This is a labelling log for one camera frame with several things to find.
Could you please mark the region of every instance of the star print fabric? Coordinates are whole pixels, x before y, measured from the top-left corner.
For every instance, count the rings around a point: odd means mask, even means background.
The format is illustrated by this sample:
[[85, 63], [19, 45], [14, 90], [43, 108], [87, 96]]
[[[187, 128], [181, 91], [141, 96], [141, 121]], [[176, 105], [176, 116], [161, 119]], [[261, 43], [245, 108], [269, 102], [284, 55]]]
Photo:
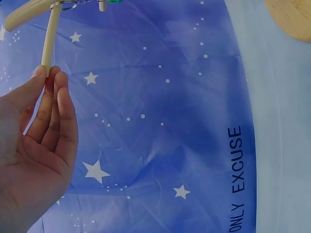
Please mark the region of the star print fabric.
[[[26, 0], [0, 3], [0, 26]], [[49, 13], [0, 31], [0, 94], [40, 64]], [[67, 193], [30, 233], [253, 233], [255, 140], [222, 0], [125, 0], [63, 11], [52, 64], [80, 142]]]

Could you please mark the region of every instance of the finger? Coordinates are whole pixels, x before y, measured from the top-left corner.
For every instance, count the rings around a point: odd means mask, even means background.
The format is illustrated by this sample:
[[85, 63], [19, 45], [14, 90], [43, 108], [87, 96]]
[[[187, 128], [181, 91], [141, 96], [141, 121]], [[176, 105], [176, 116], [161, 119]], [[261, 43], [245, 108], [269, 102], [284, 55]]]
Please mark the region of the finger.
[[77, 117], [67, 88], [59, 90], [57, 100], [60, 116], [60, 135], [55, 154], [61, 157], [70, 170], [73, 171], [79, 140]]
[[27, 136], [31, 137], [37, 143], [41, 143], [50, 124], [53, 107], [54, 78], [59, 71], [59, 67], [51, 68], [50, 75], [45, 83], [44, 93], [37, 115], [26, 133]]
[[38, 76], [32, 77], [27, 83], [3, 96], [7, 101], [22, 113], [29, 105], [35, 102], [42, 92], [45, 82], [45, 68], [39, 66], [36, 68]]
[[60, 116], [57, 94], [58, 91], [63, 87], [68, 88], [68, 76], [64, 72], [59, 72], [56, 74], [54, 80], [54, 100], [50, 125], [41, 142], [41, 145], [45, 146], [52, 152], [55, 152], [59, 140]]
[[[34, 71], [33, 77], [40, 75], [39, 70], [36, 69]], [[20, 115], [20, 120], [19, 120], [19, 129], [21, 133], [24, 133], [27, 125], [29, 124], [29, 121], [31, 120], [31, 117], [34, 114], [35, 110], [35, 104], [37, 100], [35, 100], [31, 105], [29, 105]]]

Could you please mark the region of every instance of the wooden dowel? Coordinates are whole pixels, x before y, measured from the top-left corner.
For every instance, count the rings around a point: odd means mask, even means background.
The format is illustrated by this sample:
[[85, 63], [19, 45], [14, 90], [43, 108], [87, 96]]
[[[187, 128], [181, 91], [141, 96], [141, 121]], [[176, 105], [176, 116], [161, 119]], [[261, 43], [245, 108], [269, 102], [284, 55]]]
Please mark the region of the wooden dowel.
[[63, 5], [59, 4], [52, 8], [47, 33], [45, 35], [41, 64], [44, 65], [46, 68], [47, 77], [50, 74], [53, 48], [55, 44], [56, 32], [58, 28], [60, 13], [62, 12], [62, 7]]
[[59, 0], [31, 0], [25, 3], [6, 18], [4, 23], [6, 31], [11, 32], [20, 25], [48, 11], [50, 6], [58, 1]]

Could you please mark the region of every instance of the blue tablecloth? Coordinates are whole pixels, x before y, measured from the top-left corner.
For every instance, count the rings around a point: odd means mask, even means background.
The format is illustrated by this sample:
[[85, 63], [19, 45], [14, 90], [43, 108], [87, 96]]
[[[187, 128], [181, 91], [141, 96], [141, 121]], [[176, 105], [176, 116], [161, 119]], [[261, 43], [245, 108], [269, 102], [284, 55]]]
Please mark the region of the blue tablecloth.
[[[26, 0], [0, 3], [0, 26]], [[49, 14], [0, 33], [0, 94], [40, 63]], [[62, 12], [53, 64], [80, 133], [68, 192], [31, 233], [252, 233], [245, 73], [222, 0], [96, 1]]]

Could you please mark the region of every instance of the wrinkled fabric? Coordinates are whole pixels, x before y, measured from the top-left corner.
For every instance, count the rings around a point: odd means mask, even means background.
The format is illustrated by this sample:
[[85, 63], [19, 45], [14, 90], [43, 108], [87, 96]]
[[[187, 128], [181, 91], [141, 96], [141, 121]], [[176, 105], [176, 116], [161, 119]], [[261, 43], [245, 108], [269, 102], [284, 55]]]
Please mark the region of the wrinkled fabric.
[[[0, 25], [25, 2], [2, 1]], [[0, 94], [40, 64], [48, 18], [0, 33]], [[252, 114], [222, 0], [63, 11], [52, 63], [80, 142], [67, 193], [29, 232], [255, 232]]]
[[311, 232], [311, 45], [262, 0], [226, 0], [248, 79], [257, 153], [257, 232]]

